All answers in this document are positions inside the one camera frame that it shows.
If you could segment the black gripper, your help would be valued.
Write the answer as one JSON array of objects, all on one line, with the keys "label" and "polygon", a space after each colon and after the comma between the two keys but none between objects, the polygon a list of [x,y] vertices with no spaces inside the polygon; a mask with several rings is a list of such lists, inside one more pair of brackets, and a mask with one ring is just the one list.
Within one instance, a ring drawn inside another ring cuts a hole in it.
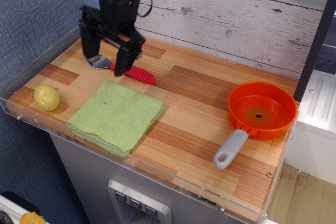
[{"label": "black gripper", "polygon": [[[122,76],[129,71],[135,60],[142,56],[145,39],[134,23],[138,16],[140,0],[100,0],[100,9],[81,6],[80,34],[82,51],[86,59],[99,54],[102,37],[119,45],[114,75]],[[118,41],[118,35],[129,37],[130,41]]]}]

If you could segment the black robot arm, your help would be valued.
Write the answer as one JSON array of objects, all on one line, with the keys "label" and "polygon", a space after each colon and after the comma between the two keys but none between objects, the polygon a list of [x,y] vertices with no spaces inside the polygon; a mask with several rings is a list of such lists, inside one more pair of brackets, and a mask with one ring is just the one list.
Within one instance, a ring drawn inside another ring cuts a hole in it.
[{"label": "black robot arm", "polygon": [[99,54],[105,40],[118,47],[114,74],[129,71],[142,53],[145,39],[135,29],[140,0],[99,0],[99,8],[81,7],[80,34],[82,51],[87,59]]}]

